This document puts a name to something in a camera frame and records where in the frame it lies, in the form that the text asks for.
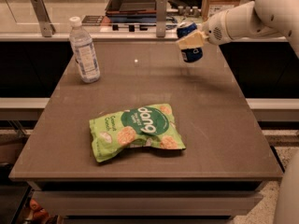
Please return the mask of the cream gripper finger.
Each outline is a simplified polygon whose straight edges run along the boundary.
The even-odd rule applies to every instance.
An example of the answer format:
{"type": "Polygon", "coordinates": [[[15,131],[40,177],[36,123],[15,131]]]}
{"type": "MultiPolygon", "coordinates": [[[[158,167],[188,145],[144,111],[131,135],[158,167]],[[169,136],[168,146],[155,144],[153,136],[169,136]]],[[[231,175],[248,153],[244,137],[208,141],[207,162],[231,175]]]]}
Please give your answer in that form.
{"type": "Polygon", "coordinates": [[[180,49],[196,49],[205,45],[208,36],[199,30],[195,30],[186,36],[180,38],[176,44],[180,49]]]}

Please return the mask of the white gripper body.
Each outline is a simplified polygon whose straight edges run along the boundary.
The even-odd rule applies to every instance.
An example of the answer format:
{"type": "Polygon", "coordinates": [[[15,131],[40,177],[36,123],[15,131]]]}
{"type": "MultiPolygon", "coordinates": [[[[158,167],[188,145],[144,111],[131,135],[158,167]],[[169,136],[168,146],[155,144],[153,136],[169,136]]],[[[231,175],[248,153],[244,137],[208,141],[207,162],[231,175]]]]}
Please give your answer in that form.
{"type": "Polygon", "coordinates": [[[213,45],[227,44],[232,41],[226,26],[228,11],[221,11],[203,23],[202,30],[207,36],[207,41],[213,45]]]}

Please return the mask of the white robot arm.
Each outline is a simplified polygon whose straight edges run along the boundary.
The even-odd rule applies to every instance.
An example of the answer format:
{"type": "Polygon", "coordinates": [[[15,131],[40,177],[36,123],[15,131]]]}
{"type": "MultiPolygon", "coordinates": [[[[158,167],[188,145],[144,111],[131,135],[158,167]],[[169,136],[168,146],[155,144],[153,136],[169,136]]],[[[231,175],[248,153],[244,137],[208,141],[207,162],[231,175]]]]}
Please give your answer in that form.
{"type": "MultiPolygon", "coordinates": [[[[243,37],[279,33],[299,57],[299,0],[253,0],[223,10],[180,37],[180,49],[197,49],[208,41],[222,45],[243,37]]],[[[299,224],[299,151],[289,161],[280,184],[273,224],[299,224]]]]}

